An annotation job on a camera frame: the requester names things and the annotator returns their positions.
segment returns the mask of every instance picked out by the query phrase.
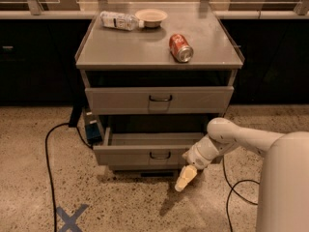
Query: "open drawer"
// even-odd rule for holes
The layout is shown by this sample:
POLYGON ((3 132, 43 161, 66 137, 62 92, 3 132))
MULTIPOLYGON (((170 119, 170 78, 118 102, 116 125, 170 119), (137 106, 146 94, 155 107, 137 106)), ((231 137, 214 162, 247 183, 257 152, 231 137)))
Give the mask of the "open drawer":
POLYGON ((111 170, 181 169, 182 154, 203 137, 202 133, 111 133, 94 147, 99 165, 111 170))
POLYGON ((86 88, 93 114, 224 113, 233 86, 86 88))

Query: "bottle cap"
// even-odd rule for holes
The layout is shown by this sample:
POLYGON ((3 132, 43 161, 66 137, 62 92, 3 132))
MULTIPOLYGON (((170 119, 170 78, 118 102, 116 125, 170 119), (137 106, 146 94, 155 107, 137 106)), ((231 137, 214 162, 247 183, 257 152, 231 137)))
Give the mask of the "bottle cap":
POLYGON ((139 20, 138 21, 138 27, 139 28, 144 28, 145 27, 145 21, 144 20, 139 20))

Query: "black cable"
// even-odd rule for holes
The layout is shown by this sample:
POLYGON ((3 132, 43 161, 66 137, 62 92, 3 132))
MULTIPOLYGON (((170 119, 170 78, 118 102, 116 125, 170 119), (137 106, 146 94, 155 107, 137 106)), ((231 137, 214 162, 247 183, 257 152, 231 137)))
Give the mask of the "black cable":
POLYGON ((223 163, 222 165, 223 165, 223 173, 224 173, 225 181, 227 182, 227 184, 228 184, 229 187, 231 188, 231 190, 230 190, 230 192, 229 192, 229 195, 228 195, 228 198, 227 198, 227 201, 226 201, 226 215, 227 215, 227 217, 228 217, 228 221, 229 221, 229 225, 230 225, 230 231, 233 232, 233 226, 232 226, 232 222, 231 222, 231 218, 230 218, 230 214, 229 214, 229 201, 230 201, 232 192, 234 192, 238 197, 240 197, 242 200, 246 201, 247 203, 249 203, 249 204, 251 204, 251 205, 258 205, 258 203, 252 202, 252 201, 246 199, 245 197, 243 197, 242 195, 240 195, 237 191, 235 191, 235 187, 236 187, 237 185, 239 185, 240 183, 244 183, 244 182, 251 182, 251 183, 255 183, 255 184, 257 184, 257 185, 259 185, 260 183, 257 182, 257 181, 254 181, 254 180, 241 180, 241 181, 236 182, 236 183, 232 186, 232 185, 230 184, 230 182, 228 181, 228 178, 227 178, 227 175, 226 175, 224 157, 223 157, 222 163, 223 163))
MULTIPOLYGON (((237 193, 237 192, 235 191, 235 187, 236 187, 238 184, 243 183, 243 182, 252 182, 252 183, 255 183, 255 184, 259 184, 258 182, 253 181, 253 180, 241 180, 241 181, 236 182, 236 183, 232 186, 232 188, 231 188, 231 190, 230 190, 230 193, 229 193, 229 195, 228 195, 227 201, 226 201, 226 215, 227 215, 228 220, 229 220, 229 225, 230 225, 230 230, 231 230, 231 232, 233 232, 233 227, 232 227, 232 222, 231 222, 231 218, 230 218, 230 214, 229 214, 229 201, 230 201, 232 192, 237 193)), ((249 201, 249 200, 247 200, 247 201, 248 201, 250 204, 252 204, 252 205, 258 205, 257 203, 251 202, 251 201, 249 201)))
MULTIPOLYGON (((55 126, 54 128, 52 128, 46 138, 45 138, 45 157, 46 157, 46 165, 47 165, 47 170, 48 170, 48 176, 49 176, 49 182, 50 182, 50 191, 51 191, 51 199, 52 199, 52 206, 53 206, 53 216, 54 216, 54 232, 57 232, 57 207, 56 207, 56 198, 55 198, 55 188, 54 188, 54 183, 53 183, 53 179, 52 179, 52 174, 51 174, 51 169, 50 169, 50 164, 49 164, 49 154, 48 154, 48 137, 49 135, 56 130, 57 128, 60 128, 62 126, 68 126, 70 123, 62 123, 58 126, 55 126)), ((80 139, 82 140, 82 142, 91 150, 93 149, 93 147, 89 144, 87 144, 84 140, 84 138, 82 137, 79 128, 76 127, 77 132, 79 134, 80 139)))
POLYGON ((255 202, 252 202, 252 201, 246 199, 245 197, 243 197, 242 195, 240 195, 237 191, 235 191, 235 190, 233 189, 233 187, 232 187, 231 183, 229 182, 228 177, 227 177, 227 175, 226 175, 224 157, 223 157, 223 159, 222 159, 222 165, 223 165, 223 174, 224 174, 225 181, 227 182, 227 184, 229 185, 229 187, 231 188, 231 190, 232 190, 238 197, 240 197, 242 200, 244 200, 245 202, 247 202, 247 203, 249 203, 249 204, 251 204, 251 205, 258 205, 258 203, 255 203, 255 202))
POLYGON ((88 144, 88 143, 86 143, 86 141, 85 141, 84 138, 82 137, 82 135, 81 135, 81 133, 80 133, 80 131, 79 131, 79 127, 76 127, 76 129, 77 129, 77 132, 78 132, 78 134, 79 134, 79 137, 80 137, 81 141, 82 141, 89 149, 93 150, 93 146, 90 145, 90 144, 88 144))

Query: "gray drawer cabinet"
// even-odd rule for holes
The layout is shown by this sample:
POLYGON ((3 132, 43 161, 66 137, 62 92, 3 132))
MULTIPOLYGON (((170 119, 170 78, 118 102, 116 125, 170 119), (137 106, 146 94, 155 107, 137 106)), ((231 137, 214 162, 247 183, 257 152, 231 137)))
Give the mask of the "gray drawer cabinet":
POLYGON ((98 164, 112 170, 180 169, 182 154, 204 136, 208 114, 226 111, 242 57, 207 4, 104 6, 130 14, 154 8, 168 18, 159 28, 127 32, 103 28, 97 17, 76 54, 102 137, 94 147, 98 164), (178 63, 170 54, 174 33, 193 47, 190 62, 178 63))

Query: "cabinet top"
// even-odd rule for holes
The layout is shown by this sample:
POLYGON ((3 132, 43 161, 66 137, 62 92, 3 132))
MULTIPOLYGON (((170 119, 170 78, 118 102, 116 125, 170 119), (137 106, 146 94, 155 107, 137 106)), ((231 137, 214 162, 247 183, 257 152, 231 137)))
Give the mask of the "cabinet top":
POLYGON ((240 69, 237 53, 207 3, 106 4, 103 10, 132 14, 160 9, 168 14, 159 28, 134 31, 104 28, 97 16, 76 54, 76 66, 85 70, 240 69), (173 34, 182 34, 194 50, 188 63, 179 63, 169 49, 173 34))

